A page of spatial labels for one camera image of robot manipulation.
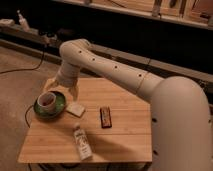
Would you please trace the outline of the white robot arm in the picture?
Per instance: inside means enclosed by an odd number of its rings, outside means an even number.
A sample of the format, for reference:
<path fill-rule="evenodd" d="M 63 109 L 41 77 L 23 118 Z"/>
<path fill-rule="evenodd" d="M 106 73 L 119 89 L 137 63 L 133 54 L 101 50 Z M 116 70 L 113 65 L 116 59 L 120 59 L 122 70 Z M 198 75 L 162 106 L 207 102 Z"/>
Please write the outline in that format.
<path fill-rule="evenodd" d="M 195 81 L 162 78 L 101 57 L 86 39 L 63 42 L 59 53 L 62 63 L 50 87 L 73 90 L 86 68 L 150 104 L 152 171 L 213 171 L 210 107 Z"/>

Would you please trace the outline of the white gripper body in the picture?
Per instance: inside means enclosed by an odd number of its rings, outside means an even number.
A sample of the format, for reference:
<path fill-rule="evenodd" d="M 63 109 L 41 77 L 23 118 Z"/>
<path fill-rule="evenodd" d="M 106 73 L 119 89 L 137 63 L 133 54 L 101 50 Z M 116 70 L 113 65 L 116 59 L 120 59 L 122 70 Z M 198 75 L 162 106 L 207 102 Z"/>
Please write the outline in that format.
<path fill-rule="evenodd" d="M 78 82 L 80 68 L 69 63 L 62 63 L 55 80 L 63 87 L 75 87 Z"/>

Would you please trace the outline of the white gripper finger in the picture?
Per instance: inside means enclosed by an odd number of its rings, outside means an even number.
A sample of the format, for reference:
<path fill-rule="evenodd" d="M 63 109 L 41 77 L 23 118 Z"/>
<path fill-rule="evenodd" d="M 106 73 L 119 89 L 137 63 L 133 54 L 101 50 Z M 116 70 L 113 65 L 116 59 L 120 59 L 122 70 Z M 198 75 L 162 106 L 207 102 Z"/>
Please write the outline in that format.
<path fill-rule="evenodd" d="M 78 100 L 79 88 L 78 86 L 72 86 L 68 89 L 74 101 Z"/>
<path fill-rule="evenodd" d="M 47 92 L 47 91 L 49 91 L 51 88 L 55 88 L 55 87 L 57 87 L 57 86 L 58 86 L 57 80 L 53 80 L 52 82 L 50 82 L 50 83 L 46 86 L 46 88 L 45 88 L 44 90 L 45 90 L 45 92 Z"/>

